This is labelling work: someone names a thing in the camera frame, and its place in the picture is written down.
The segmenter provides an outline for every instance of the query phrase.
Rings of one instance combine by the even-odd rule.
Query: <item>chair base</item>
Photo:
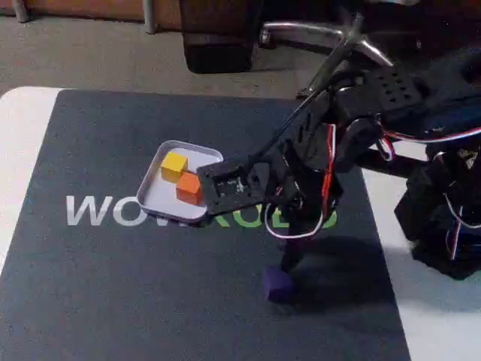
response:
[[[263,47],[270,47],[276,41],[292,41],[332,49],[310,84],[299,92],[298,97],[303,98],[323,88],[352,51],[364,54],[379,65],[394,65],[387,54],[361,33],[363,22],[364,17],[360,13],[351,17],[346,11],[343,12],[341,26],[295,21],[269,22],[263,25],[259,42]]]

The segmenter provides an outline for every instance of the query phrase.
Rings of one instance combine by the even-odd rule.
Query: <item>red wire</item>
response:
[[[384,137],[383,140],[387,144],[389,150],[391,151],[392,158],[394,159],[396,157],[396,149],[394,149],[394,145],[392,145],[391,141],[387,137]]]
[[[332,138],[333,138],[333,127],[329,126],[328,130],[328,151],[329,151],[329,164],[324,175],[324,184],[322,185],[322,214],[327,215],[328,213],[328,201],[331,190],[332,182],[332,172],[334,169],[334,154],[332,152]]]
[[[469,134],[476,133],[476,132],[479,132],[479,131],[481,131],[481,126],[477,127],[477,128],[474,128],[474,129],[467,130],[465,132],[455,133],[455,134],[450,134],[450,135],[444,135],[443,137],[439,137],[439,138],[435,138],[435,139],[417,139],[417,138],[415,138],[413,136],[410,136],[410,135],[402,135],[400,133],[390,132],[389,130],[386,130],[386,129],[383,128],[383,133],[385,135],[388,135],[391,138],[400,138],[400,139],[406,138],[406,139],[411,139],[413,141],[442,141],[444,139],[450,139],[450,138],[453,138],[453,137],[460,137],[460,136],[463,136],[463,135],[469,135]]]

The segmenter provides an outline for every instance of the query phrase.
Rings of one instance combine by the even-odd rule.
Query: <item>white tray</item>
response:
[[[157,150],[149,170],[137,191],[137,202],[149,214],[179,220],[184,223],[197,223],[207,212],[202,202],[190,205],[177,199],[176,185],[162,179],[161,164],[169,152],[186,156],[188,170],[197,173],[197,168],[223,161],[217,150],[201,147],[182,141],[166,141]]]

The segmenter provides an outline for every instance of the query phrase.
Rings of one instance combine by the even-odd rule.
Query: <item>white table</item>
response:
[[[23,87],[0,99],[0,263],[3,265],[56,97],[61,89]],[[397,152],[423,156],[417,144]],[[481,279],[454,281],[410,255],[394,208],[405,179],[364,171],[407,345],[413,360],[478,360]]]

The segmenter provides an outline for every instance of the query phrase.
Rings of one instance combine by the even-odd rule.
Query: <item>mouse pad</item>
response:
[[[258,208],[192,227],[135,202],[162,142],[246,155],[296,105],[61,92],[0,279],[0,359],[409,360],[359,169],[340,176],[337,225],[293,272],[306,293],[291,306],[264,299],[282,254]]]

